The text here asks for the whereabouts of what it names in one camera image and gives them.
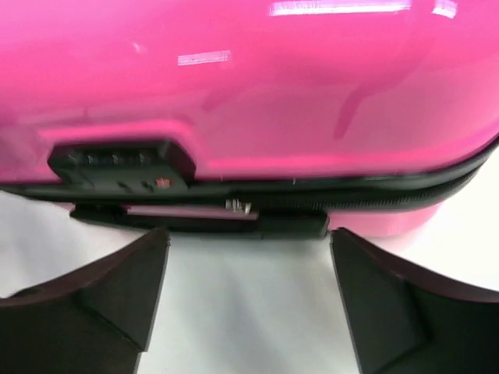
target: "pink suitcase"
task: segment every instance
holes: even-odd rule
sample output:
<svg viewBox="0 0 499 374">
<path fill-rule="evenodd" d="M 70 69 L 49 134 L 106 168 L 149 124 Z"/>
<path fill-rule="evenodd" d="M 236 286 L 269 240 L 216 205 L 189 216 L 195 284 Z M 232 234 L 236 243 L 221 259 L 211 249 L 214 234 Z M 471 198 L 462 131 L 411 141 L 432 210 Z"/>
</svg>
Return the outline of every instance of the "pink suitcase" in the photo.
<svg viewBox="0 0 499 374">
<path fill-rule="evenodd" d="M 496 0 L 0 11 L 0 187 L 75 204 L 75 218 L 398 235 L 497 145 Z"/>
</svg>

